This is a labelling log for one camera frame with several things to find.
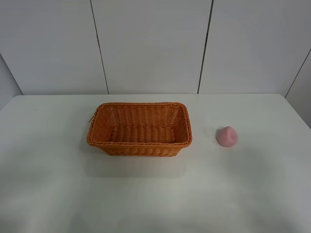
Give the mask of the pink peach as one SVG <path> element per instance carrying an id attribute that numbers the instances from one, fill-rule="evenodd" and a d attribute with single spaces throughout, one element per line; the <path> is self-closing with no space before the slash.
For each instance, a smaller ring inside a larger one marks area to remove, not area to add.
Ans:
<path id="1" fill-rule="evenodd" d="M 216 140 L 222 147 L 229 148 L 237 143 L 238 134 L 231 126 L 226 126 L 217 131 Z"/>

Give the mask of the orange woven plastic basket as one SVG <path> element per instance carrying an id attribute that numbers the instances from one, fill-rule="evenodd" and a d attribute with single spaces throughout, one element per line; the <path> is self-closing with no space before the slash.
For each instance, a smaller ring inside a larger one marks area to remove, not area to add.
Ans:
<path id="1" fill-rule="evenodd" d="M 188 110 L 178 102 L 103 103 L 86 141 L 112 156 L 176 156 L 192 142 Z"/>

